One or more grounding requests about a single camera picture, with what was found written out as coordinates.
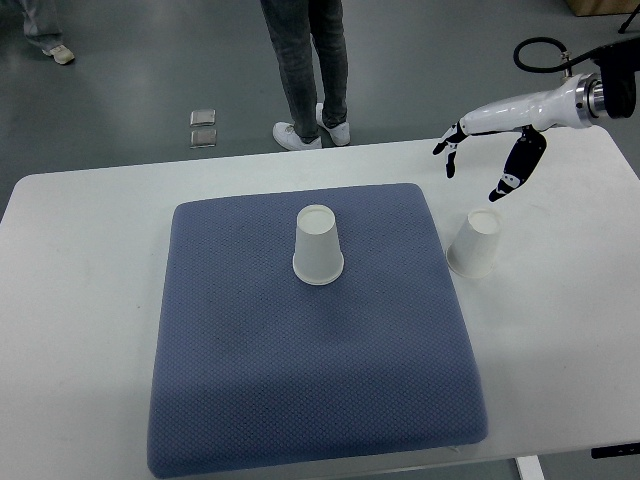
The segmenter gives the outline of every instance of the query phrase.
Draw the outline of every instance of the white paper cup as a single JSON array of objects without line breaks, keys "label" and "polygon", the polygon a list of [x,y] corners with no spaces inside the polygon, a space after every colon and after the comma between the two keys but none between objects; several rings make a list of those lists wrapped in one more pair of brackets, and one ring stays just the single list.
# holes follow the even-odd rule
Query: white paper cup
[{"label": "white paper cup", "polygon": [[497,211],[480,208],[470,212],[447,249],[449,268],[467,278],[487,275],[494,266],[501,229]]},{"label": "white paper cup", "polygon": [[293,271],[309,285],[326,285],[342,273],[336,217],[324,205],[309,205],[298,213]]}]

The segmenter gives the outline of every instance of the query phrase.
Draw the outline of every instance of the white sneaker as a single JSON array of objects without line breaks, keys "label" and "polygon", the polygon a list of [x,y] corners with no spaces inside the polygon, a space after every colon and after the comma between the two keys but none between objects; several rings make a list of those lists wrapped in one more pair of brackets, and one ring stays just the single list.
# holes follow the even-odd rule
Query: white sneaker
[{"label": "white sneaker", "polygon": [[316,122],[318,122],[318,125],[329,132],[329,135],[331,135],[331,140],[336,144],[337,147],[344,147],[345,145],[348,145],[351,141],[351,136],[349,135],[349,122],[341,123],[340,125],[336,125],[333,128],[327,128],[322,121],[322,107],[322,103],[318,103],[316,105]]},{"label": "white sneaker", "polygon": [[304,143],[290,123],[278,122],[273,126],[273,138],[287,150],[314,150],[322,148],[322,140],[316,138],[311,143]]},{"label": "white sneaker", "polygon": [[54,47],[49,51],[43,50],[42,53],[44,53],[47,57],[53,57],[56,63],[59,63],[60,65],[66,65],[71,60],[76,58],[73,52],[64,45],[58,45],[57,47]]}]

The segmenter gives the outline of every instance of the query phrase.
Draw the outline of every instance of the gray floor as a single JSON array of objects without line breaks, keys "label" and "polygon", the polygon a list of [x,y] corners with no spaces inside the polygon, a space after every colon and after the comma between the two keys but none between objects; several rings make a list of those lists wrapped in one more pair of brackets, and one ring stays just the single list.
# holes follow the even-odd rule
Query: gray floor
[{"label": "gray floor", "polygon": [[[77,56],[65,67],[29,45],[20,14],[0,6],[0,215],[16,182],[34,173],[281,151],[271,127],[289,114],[257,0],[57,3]],[[480,105],[555,88],[558,74],[514,66],[516,44],[551,36],[575,56],[619,40],[626,19],[577,18],[564,0],[344,4],[354,145],[440,137]],[[640,18],[626,36],[638,33]],[[532,47],[525,59],[551,65],[556,52]],[[214,148],[188,148],[189,114],[199,108],[217,110]],[[606,125],[636,173],[638,118]],[[496,158],[496,180],[504,160]],[[442,160],[425,158],[432,161]],[[594,461],[575,452],[541,462],[550,480],[637,480],[640,472],[640,457]],[[505,461],[377,478],[504,480],[517,470]]]}]

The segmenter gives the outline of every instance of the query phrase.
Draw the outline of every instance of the blue cushion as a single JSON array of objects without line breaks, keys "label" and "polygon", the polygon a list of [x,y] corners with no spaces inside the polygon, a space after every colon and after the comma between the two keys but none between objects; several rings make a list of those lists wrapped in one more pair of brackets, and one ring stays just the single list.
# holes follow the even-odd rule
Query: blue cushion
[{"label": "blue cushion", "polygon": [[[297,213],[336,216],[344,271],[293,273]],[[203,200],[173,218],[148,465],[159,478],[482,440],[475,359],[412,184]]]}]

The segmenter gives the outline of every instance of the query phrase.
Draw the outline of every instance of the cardboard box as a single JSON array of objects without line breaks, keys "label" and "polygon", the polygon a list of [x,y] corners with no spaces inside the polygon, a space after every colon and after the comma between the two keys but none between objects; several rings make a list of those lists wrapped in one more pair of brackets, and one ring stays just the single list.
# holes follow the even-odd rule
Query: cardboard box
[{"label": "cardboard box", "polygon": [[640,0],[566,0],[578,17],[632,13]]}]

